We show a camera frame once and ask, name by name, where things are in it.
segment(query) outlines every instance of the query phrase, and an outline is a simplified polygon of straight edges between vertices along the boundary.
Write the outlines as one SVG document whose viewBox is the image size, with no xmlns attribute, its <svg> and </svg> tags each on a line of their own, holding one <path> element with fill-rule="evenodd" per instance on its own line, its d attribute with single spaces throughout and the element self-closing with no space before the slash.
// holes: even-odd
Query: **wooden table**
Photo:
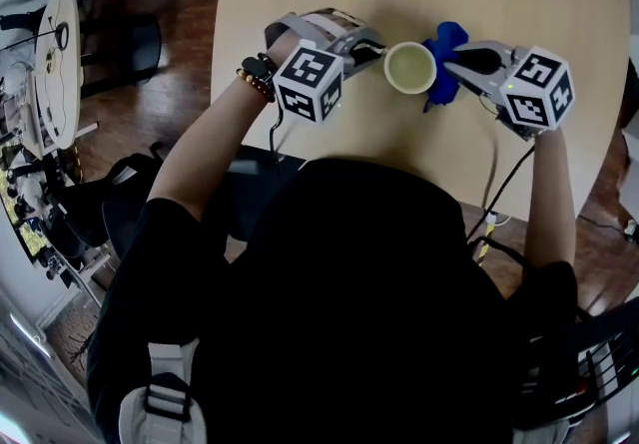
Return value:
<svg viewBox="0 0 639 444">
<path fill-rule="evenodd" d="M 539 45 L 568 60 L 576 103 L 563 126 L 575 209 L 597 177 L 621 105 L 629 56 L 629 0 L 220 0 L 212 98 L 236 77 L 248 55 L 264 50 L 266 25 L 288 11 L 332 6 L 365 20 L 386 45 L 433 37 L 444 20 L 471 41 Z M 306 159 L 364 157 L 421 174 L 460 201 L 485 205 L 530 148 L 463 92 L 447 107 L 422 113 L 424 96 L 395 91 L 381 63 L 348 80 L 338 112 L 321 127 L 287 115 L 280 151 Z M 277 108 L 269 105 L 245 139 L 267 149 Z M 527 220 L 532 180 L 527 162 L 495 207 Z"/>
<path fill-rule="evenodd" d="M 36 91 L 49 136 L 58 148 L 66 150 L 76 139 L 80 120 L 82 73 L 76 0 L 49 0 L 38 34 L 55 30 L 60 24 L 68 26 L 66 48 L 58 47 L 54 34 L 37 40 Z"/>
</svg>

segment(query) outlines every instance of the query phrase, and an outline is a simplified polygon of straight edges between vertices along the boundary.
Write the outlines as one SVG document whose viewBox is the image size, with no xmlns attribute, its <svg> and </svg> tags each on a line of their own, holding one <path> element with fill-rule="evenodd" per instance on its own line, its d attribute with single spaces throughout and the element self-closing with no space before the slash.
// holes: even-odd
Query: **blue plush toy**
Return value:
<svg viewBox="0 0 639 444">
<path fill-rule="evenodd" d="M 424 112 L 428 111 L 430 104 L 446 105 L 455 99 L 459 83 L 446 72 L 443 63 L 456 61 L 458 56 L 453 49 L 464 43 L 468 43 L 468 33 L 456 22 L 441 22 L 437 26 L 437 39 L 428 39 L 422 43 L 435 58 L 437 66 L 437 78 L 427 91 L 428 100 L 423 108 Z"/>
</svg>

